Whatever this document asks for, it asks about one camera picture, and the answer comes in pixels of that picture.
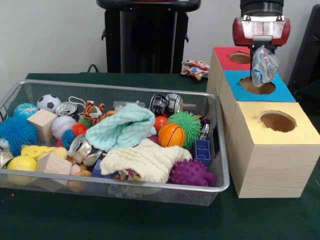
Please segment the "white wall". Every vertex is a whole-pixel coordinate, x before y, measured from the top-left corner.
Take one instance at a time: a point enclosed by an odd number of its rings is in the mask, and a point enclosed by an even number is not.
[[[210,62],[213,46],[232,46],[240,0],[202,0],[189,13],[184,58]],[[291,36],[276,55],[289,81],[309,15],[320,0],[286,0]],[[95,0],[0,0],[0,98],[28,73],[85,72],[91,63],[107,70],[104,10]]]

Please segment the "blue spiky ball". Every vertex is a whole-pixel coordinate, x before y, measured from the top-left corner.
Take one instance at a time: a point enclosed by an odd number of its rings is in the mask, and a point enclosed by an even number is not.
[[[11,154],[21,154],[24,145],[37,144],[37,130],[26,119],[9,117],[0,124],[0,139],[7,140]]]
[[[76,135],[71,129],[66,130],[61,137],[61,141],[63,142],[63,146],[69,150],[73,140],[75,140]]]
[[[201,122],[200,120],[190,112],[184,111],[175,113],[169,117],[167,124],[178,124],[183,128],[185,132],[185,142],[183,147],[191,151],[194,146],[196,139],[201,134]]]

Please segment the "yellow box top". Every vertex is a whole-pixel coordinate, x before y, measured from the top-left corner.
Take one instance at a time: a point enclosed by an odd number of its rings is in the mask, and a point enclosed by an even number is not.
[[[251,101],[238,104],[255,144],[320,145],[320,135],[299,103]]]

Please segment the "light blue cloth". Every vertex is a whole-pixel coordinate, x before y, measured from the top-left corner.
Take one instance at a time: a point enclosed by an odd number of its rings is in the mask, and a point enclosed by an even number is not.
[[[134,147],[142,139],[156,135],[155,115],[147,108],[127,104],[115,115],[108,116],[86,131],[85,138],[97,149]]]

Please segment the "blue box top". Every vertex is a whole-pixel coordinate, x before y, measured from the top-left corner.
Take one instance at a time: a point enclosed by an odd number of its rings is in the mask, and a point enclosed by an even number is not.
[[[225,78],[229,83],[231,91],[235,99],[241,102],[296,102],[291,95],[286,84],[283,82],[278,73],[272,83],[275,86],[274,92],[270,94],[255,94],[247,91],[240,84],[240,80],[250,76],[250,71],[224,71]]]

